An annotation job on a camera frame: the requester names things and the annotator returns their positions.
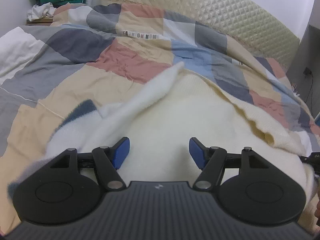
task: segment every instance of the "white garment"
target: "white garment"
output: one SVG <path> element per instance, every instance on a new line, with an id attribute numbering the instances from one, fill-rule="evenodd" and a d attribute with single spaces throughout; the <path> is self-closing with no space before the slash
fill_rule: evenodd
<path id="1" fill-rule="evenodd" d="M 53 17 L 54 11 L 52 3 L 45 3 L 43 5 L 34 5 L 31 10 L 27 11 L 27 18 L 30 22 L 45 17 Z"/>

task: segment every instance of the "black device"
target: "black device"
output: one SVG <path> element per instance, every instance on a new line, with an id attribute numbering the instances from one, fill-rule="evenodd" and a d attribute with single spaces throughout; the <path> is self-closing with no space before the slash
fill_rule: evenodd
<path id="1" fill-rule="evenodd" d="M 189 152 L 202 170 L 188 182 L 132 181 L 117 173 L 129 139 L 78 154 L 67 149 L 16 189 L 22 223 L 7 240 L 310 240 L 296 222 L 306 196 L 294 180 L 250 147 L 230 154 L 196 138 Z M 93 168 L 98 184 L 82 176 Z M 227 168 L 239 174 L 221 184 Z"/>

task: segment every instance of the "bed sheet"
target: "bed sheet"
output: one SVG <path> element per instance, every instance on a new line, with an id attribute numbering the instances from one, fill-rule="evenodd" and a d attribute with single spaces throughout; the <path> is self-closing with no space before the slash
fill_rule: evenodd
<path id="1" fill-rule="evenodd" d="M 53 20 L 50 27 L 22 26 L 0 39 L 3 232 L 19 223 L 7 184 L 43 155 L 51 134 L 75 106 L 88 98 L 97 106 L 128 100 L 180 61 L 241 113 L 268 146 L 305 156 L 319 151 L 320 128 L 280 65 L 254 58 L 227 35 L 178 13 L 137 4 L 67 4 Z M 311 190 L 306 193 L 310 198 Z"/>

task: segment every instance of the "diamond quilted pattern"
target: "diamond quilted pattern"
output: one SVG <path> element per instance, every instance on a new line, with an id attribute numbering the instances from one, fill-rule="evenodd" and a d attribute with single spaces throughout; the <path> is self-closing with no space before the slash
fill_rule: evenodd
<path id="1" fill-rule="evenodd" d="M 236 38 L 255 56 L 288 68 L 299 46 L 287 27 L 251 0 L 128 0 L 171 10 Z M 109 0 L 100 0 L 109 4 Z"/>

